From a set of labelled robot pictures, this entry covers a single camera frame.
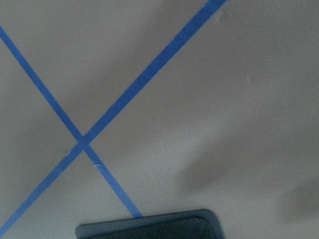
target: dark gray rubber pad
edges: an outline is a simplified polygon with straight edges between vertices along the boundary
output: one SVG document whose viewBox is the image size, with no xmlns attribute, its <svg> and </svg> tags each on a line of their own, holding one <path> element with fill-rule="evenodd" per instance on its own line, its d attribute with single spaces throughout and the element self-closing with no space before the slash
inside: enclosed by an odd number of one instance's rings
<svg viewBox="0 0 319 239">
<path fill-rule="evenodd" d="M 78 239 L 225 239 L 209 210 L 80 225 L 75 234 Z"/>
<path fill-rule="evenodd" d="M 189 218 L 110 233 L 90 239 L 216 239 L 216 237 L 206 220 Z"/>
</svg>

